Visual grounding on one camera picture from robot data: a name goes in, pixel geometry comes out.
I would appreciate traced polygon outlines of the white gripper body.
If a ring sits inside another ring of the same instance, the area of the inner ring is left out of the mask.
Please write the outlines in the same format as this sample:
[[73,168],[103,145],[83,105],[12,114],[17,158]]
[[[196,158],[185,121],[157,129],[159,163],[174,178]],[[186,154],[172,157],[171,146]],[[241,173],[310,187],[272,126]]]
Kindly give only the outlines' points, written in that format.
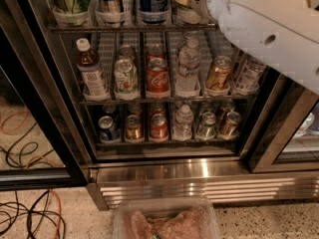
[[191,0],[191,7],[202,18],[211,19],[210,3],[211,0]]

